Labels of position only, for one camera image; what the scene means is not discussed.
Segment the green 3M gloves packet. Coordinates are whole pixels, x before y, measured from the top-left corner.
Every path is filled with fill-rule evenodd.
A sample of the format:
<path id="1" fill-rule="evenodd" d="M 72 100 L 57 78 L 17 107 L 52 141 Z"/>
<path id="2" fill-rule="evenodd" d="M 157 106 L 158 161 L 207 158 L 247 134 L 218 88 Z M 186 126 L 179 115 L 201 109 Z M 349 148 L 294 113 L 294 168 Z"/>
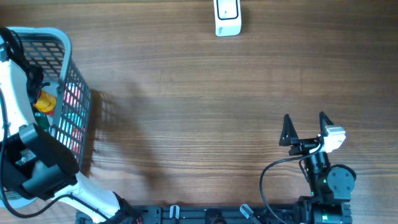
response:
<path id="1" fill-rule="evenodd" d="M 42 114 L 40 112 L 35 112 L 34 113 L 34 118 L 36 120 L 36 123 L 38 124 L 39 127 L 41 127 L 44 131 L 49 132 L 50 129 L 50 123 L 48 121 L 48 118 L 45 114 Z"/>

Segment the red sauce bottle green cap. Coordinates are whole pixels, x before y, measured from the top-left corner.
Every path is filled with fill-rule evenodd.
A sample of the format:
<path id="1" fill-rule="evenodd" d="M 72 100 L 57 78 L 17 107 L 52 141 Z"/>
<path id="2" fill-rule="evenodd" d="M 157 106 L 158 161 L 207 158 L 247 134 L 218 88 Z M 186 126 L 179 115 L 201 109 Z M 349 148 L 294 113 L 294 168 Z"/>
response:
<path id="1" fill-rule="evenodd" d="M 41 90 L 39 97 L 34 103 L 34 107 L 41 113 L 53 116 L 55 114 L 55 107 L 57 104 L 57 98 L 45 90 Z"/>

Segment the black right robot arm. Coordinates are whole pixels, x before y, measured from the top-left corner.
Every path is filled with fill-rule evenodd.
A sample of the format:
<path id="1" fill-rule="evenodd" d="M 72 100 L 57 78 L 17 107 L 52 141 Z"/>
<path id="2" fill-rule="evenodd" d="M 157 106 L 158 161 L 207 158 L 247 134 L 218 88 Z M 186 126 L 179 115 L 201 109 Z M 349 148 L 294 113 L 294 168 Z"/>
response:
<path id="1" fill-rule="evenodd" d="M 289 146 L 290 156 L 300 156 L 300 169 L 305 174 L 312 195 L 301 196 L 294 203 L 291 223 L 352 223 L 349 202 L 356 173 L 343 164 L 330 164 L 328 154 L 346 139 L 346 131 L 321 112 L 320 134 L 300 139 L 289 114 L 284 116 L 280 146 Z"/>

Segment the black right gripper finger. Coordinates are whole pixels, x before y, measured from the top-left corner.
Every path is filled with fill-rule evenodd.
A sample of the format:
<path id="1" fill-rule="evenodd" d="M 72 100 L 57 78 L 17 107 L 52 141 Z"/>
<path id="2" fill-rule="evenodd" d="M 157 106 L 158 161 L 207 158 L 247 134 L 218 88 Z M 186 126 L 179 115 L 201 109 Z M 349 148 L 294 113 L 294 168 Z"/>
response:
<path id="1" fill-rule="evenodd" d="M 298 134 L 294 128 L 292 120 L 289 114 L 284 115 L 284 123 L 282 132 L 280 135 L 279 145 L 280 146 L 291 146 L 297 144 L 299 140 Z"/>
<path id="2" fill-rule="evenodd" d="M 329 119 L 329 117 L 325 114 L 324 111 L 321 111 L 319 113 L 319 119 L 320 119 L 320 134 L 322 136 L 325 135 L 325 127 L 334 125 L 334 123 Z"/>

